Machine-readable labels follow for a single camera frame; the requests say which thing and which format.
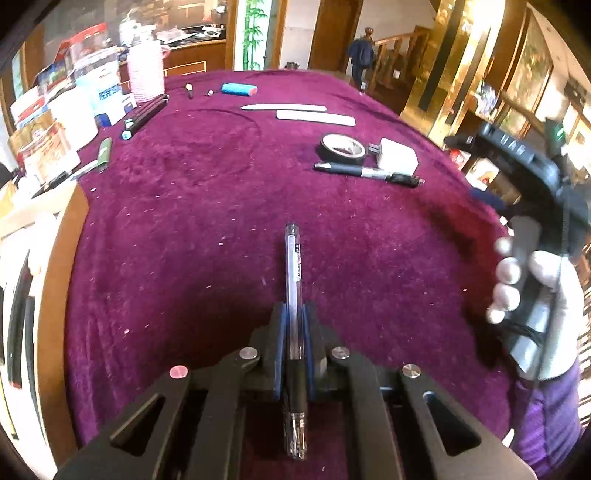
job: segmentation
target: wooden stair railing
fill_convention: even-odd
[[[431,29],[417,25],[414,32],[393,35],[392,37],[382,38],[374,42],[374,46],[378,48],[378,52],[376,55],[374,73],[368,85],[369,95],[374,92],[375,86],[378,82],[388,88],[393,88],[392,75],[394,74],[394,69],[399,58],[402,58],[400,78],[407,78],[407,74],[409,70],[412,71],[414,63],[423,58],[424,51],[427,48],[428,35],[430,33]],[[406,54],[403,55],[400,53],[400,49],[405,40],[408,40],[408,48]],[[392,43],[394,43],[394,48],[388,48]]]

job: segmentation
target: wooden door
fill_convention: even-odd
[[[321,0],[308,68],[344,72],[363,0]]]

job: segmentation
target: metal screw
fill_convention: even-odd
[[[244,360],[252,360],[253,358],[256,358],[257,355],[257,349],[252,346],[246,346],[240,350],[240,358],[243,358]]]
[[[417,378],[421,375],[421,369],[415,364],[406,364],[402,368],[402,373],[409,378]]]
[[[189,374],[189,369],[184,365],[177,365],[170,369],[170,376],[175,379],[185,378]]]
[[[351,352],[349,352],[349,349],[345,346],[336,346],[333,348],[332,354],[338,360],[345,360],[345,358],[349,358]]]

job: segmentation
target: purple velvet tablecloth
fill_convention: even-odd
[[[191,82],[195,97],[187,98]],[[224,82],[258,86],[239,97]],[[486,330],[502,235],[453,163],[386,107],[318,73],[214,72],[167,79],[170,104],[111,164],[80,184],[90,212],[76,253],[67,321],[67,388],[81,444],[177,364],[203,367],[246,346],[284,300],[284,227],[302,235],[304,298],[345,345],[377,364],[415,363],[502,436],[511,380]],[[249,103],[315,103],[355,127],[277,120]],[[323,134],[413,147],[415,190],[318,173]],[[310,460],[281,454],[281,423],[248,422],[243,478],[342,478],[342,422],[311,411]]]

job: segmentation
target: human hand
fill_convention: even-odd
[[[495,243],[495,250],[504,258],[496,268],[496,277],[500,283],[493,291],[493,303],[486,311],[486,319],[489,323],[497,325],[505,318],[505,312],[513,312],[519,306],[521,296],[513,287],[521,278],[522,266],[516,258],[511,257],[512,239],[500,238]],[[528,260],[530,273],[542,284],[554,289],[557,285],[560,263],[560,282],[556,294],[556,310],[554,319],[549,323],[544,363],[540,370],[540,380],[549,380],[559,377],[572,367],[577,357],[577,338],[583,317],[583,290],[574,266],[568,258],[559,257],[549,252],[533,252]],[[548,316],[551,306],[551,297],[541,299],[545,308],[541,314]],[[517,367],[520,377],[526,380],[534,380],[540,363],[538,348],[536,359],[528,369],[523,371]]]

